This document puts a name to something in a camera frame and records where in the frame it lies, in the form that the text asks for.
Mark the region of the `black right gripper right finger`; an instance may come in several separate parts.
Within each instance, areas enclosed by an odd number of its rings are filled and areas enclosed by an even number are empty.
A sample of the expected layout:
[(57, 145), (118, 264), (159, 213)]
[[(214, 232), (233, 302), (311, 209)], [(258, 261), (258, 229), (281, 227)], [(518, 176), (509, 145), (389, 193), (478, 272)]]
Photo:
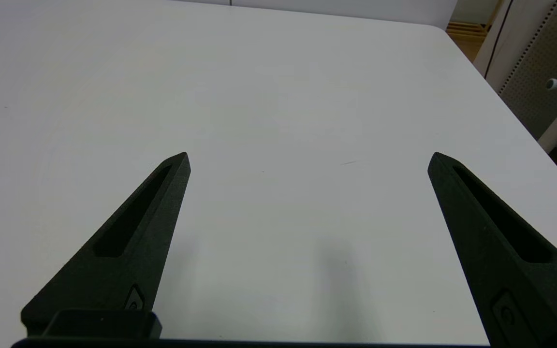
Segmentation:
[(427, 174), (489, 345), (557, 348), (557, 247), (453, 157)]

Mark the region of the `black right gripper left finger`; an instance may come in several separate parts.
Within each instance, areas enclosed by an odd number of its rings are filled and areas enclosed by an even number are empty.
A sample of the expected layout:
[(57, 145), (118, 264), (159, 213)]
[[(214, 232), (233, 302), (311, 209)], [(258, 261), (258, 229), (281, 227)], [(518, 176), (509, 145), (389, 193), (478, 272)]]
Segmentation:
[(191, 173), (162, 161), (21, 310), (28, 337), (157, 338), (152, 307)]

